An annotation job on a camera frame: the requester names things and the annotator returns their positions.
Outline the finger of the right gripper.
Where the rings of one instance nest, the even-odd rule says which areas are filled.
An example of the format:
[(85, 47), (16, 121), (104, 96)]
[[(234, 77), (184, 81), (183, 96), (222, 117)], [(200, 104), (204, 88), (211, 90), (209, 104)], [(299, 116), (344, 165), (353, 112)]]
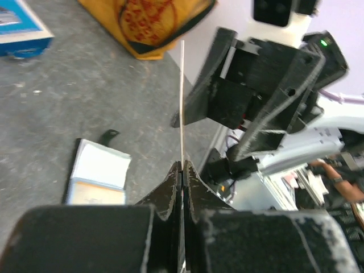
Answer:
[(324, 64), (325, 57), (322, 53), (299, 50), (271, 98), (248, 126), (239, 143), (228, 149), (227, 158), (237, 162), (249, 156), (277, 150), (297, 117), (295, 109), (281, 118), (280, 113), (313, 84)]
[(221, 72), (228, 51), (236, 36), (237, 32), (231, 29), (223, 27), (217, 29), (200, 74), (184, 100), (184, 126), (207, 117), (210, 86), (214, 83), (217, 72)]

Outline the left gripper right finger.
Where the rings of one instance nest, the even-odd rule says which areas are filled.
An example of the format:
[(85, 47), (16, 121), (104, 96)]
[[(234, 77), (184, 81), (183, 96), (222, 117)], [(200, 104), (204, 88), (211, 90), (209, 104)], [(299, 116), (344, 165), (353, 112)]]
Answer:
[(222, 201), (184, 163), (190, 272), (358, 272), (337, 221), (321, 210), (243, 210)]

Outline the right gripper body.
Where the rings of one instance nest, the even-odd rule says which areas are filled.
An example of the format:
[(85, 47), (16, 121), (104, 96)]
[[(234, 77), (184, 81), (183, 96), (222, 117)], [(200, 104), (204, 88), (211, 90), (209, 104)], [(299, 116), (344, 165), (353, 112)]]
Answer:
[[(230, 129), (237, 129), (244, 119), (251, 124), (299, 50), (302, 49), (258, 39), (233, 41), (221, 72), (217, 72), (210, 86), (207, 118)], [(312, 86), (280, 113), (281, 118), (296, 110), (297, 117), (286, 133), (298, 119), (298, 107)]]

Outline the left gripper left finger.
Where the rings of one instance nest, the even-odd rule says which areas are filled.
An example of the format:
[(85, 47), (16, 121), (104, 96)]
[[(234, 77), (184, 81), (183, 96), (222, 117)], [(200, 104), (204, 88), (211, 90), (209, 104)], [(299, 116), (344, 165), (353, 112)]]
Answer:
[(135, 205), (51, 205), (16, 223), (2, 272), (178, 272), (181, 164)]

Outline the gold VIP card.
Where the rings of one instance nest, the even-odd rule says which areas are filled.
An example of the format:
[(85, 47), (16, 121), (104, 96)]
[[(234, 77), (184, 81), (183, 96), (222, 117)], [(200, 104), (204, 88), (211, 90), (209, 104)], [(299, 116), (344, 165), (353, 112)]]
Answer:
[(125, 192), (99, 185), (76, 182), (70, 195), (72, 205), (123, 205)]
[[(184, 168), (185, 162), (185, 140), (184, 140), (184, 58), (185, 58), (185, 41), (180, 42), (180, 90), (179, 90), (179, 125), (180, 125), (180, 152), (181, 152), (181, 167)], [(185, 244), (184, 244), (184, 191), (183, 182), (181, 184), (181, 245), (182, 251), (182, 267), (180, 272), (186, 272), (185, 261)]]

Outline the black card holder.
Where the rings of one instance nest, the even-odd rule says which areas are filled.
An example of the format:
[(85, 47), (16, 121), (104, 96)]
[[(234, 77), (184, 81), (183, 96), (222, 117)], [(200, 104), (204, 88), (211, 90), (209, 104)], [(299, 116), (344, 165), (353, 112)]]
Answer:
[(84, 138), (76, 139), (63, 204), (72, 205), (69, 203), (70, 195), (76, 182), (124, 190), (126, 203), (125, 182), (131, 155), (109, 147), (118, 135), (119, 131), (109, 129), (96, 142)]

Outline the person forearm with watch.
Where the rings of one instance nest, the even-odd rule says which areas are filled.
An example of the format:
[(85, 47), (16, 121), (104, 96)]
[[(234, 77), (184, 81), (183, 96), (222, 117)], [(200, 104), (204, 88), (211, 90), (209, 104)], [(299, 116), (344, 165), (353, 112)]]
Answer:
[(355, 203), (363, 201), (363, 191), (358, 184), (351, 183), (345, 180), (331, 165), (322, 161), (316, 160), (309, 163), (310, 167), (322, 167), (329, 181), (335, 189), (345, 198), (347, 202)]

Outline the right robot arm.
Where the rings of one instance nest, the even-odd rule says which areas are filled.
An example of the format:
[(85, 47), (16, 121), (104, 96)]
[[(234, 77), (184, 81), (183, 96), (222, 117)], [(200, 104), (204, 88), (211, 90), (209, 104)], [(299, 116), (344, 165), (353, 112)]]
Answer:
[(211, 149), (201, 176), (209, 184), (274, 173), (316, 156), (363, 147), (363, 105), (324, 94), (348, 64), (328, 31), (305, 34), (298, 48), (241, 41), (218, 28), (184, 111), (171, 126), (211, 119), (242, 136)]

